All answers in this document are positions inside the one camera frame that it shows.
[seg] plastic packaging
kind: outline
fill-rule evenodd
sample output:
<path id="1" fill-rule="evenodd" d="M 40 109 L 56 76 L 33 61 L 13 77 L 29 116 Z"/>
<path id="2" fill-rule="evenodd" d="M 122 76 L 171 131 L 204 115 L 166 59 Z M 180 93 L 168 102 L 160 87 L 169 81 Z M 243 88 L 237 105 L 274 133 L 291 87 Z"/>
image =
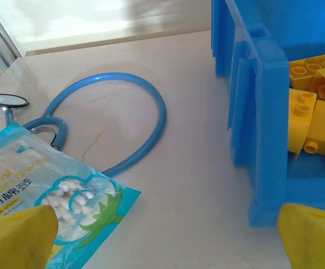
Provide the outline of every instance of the plastic packaging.
<path id="1" fill-rule="evenodd" d="M 59 220 L 47 269 L 81 268 L 139 195 L 17 123 L 0 132 L 0 215 L 51 205 Z"/>

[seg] blue plastic bin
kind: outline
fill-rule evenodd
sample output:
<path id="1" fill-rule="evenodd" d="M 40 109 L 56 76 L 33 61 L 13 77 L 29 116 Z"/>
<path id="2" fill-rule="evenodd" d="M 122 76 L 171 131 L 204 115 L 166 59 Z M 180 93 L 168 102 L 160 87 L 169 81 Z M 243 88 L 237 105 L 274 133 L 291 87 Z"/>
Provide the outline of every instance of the blue plastic bin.
<path id="1" fill-rule="evenodd" d="M 325 0 L 212 0 L 212 51 L 233 162 L 254 191 L 250 225 L 275 226 L 285 202 L 325 209 L 325 157 L 287 152 L 289 61 L 325 54 Z"/>

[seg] blue stethoscope tubing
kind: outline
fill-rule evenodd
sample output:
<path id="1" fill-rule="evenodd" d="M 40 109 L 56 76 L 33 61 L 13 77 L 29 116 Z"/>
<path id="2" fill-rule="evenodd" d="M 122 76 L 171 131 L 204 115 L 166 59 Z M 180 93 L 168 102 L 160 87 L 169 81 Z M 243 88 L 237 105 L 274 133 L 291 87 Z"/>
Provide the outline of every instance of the blue stethoscope tubing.
<path id="1" fill-rule="evenodd" d="M 121 161 L 117 165 L 114 165 L 113 167 L 107 170 L 102 171 L 102 174 L 106 175 L 107 177 L 113 177 L 129 169 L 130 167 L 137 164 L 141 159 L 143 159 L 157 144 L 166 126 L 167 112 L 164 99 L 160 95 L 158 90 L 143 78 L 128 73 L 102 73 L 83 78 L 82 80 L 79 80 L 73 83 L 72 85 L 68 86 L 65 90 L 58 94 L 48 105 L 44 114 L 40 118 L 34 119 L 31 122 L 24 124 L 23 127 L 28 130 L 31 130 L 43 124 L 52 124 L 57 126 L 58 133 L 55 139 L 52 141 L 52 147 L 56 149 L 61 149 L 68 135 L 68 127 L 64 120 L 53 116 L 54 111 L 59 107 L 59 105 L 65 98 L 67 98 L 76 90 L 79 90 L 80 88 L 92 84 L 94 82 L 106 80 L 129 81 L 143 87 L 154 98 L 159 111 L 159 117 L 155 129 L 152 131 L 150 137 L 145 141 L 145 143 L 125 160 Z M 6 110 L 6 123 L 7 125 L 9 125 L 9 123 L 12 122 L 12 110 L 8 109 Z"/>

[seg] table surface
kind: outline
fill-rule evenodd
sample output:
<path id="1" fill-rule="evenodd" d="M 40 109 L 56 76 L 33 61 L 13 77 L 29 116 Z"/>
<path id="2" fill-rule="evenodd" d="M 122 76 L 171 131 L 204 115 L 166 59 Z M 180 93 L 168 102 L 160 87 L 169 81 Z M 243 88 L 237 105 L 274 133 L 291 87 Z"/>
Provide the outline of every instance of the table surface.
<path id="1" fill-rule="evenodd" d="M 162 139 L 115 178 L 142 194 L 84 269 L 291 268 L 277 230 L 248 225 L 252 191 L 247 171 L 231 162 L 229 93 L 215 77 L 210 38 L 207 31 L 19 58 L 0 78 L 0 93 L 30 100 L 16 113 L 22 124 L 96 73 L 134 73 L 165 99 Z M 101 171 L 145 141 L 157 110 L 138 86 L 112 81 L 75 92 L 54 115 L 69 126 L 62 151 Z"/>

